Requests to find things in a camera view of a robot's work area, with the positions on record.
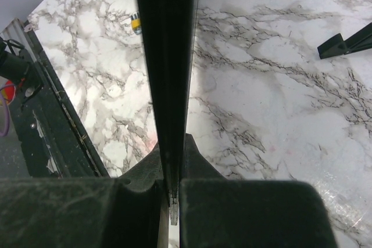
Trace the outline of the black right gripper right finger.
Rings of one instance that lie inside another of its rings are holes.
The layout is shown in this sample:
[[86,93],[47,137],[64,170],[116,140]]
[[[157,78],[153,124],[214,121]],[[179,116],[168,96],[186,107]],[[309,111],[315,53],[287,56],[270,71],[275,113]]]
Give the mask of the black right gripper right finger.
[[181,247],[336,247],[324,203],[299,181],[224,178],[185,138]]

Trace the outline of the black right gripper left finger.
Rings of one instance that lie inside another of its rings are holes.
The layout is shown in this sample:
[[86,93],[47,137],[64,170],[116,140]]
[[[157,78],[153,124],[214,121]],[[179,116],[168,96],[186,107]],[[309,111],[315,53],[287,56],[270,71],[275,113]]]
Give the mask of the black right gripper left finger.
[[158,148],[118,178],[1,181],[2,247],[163,247]]

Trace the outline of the white dry-erase whiteboard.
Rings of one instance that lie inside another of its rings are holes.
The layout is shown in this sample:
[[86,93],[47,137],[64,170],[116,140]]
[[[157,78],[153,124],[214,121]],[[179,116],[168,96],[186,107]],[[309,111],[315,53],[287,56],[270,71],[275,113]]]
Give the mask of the white dry-erase whiteboard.
[[198,0],[137,1],[170,221],[177,225]]

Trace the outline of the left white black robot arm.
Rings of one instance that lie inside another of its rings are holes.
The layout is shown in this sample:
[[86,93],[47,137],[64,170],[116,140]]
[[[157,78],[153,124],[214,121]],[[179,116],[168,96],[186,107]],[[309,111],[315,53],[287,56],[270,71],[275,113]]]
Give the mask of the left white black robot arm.
[[24,99],[32,98],[42,87],[35,63],[23,44],[1,38],[1,77],[11,81]]

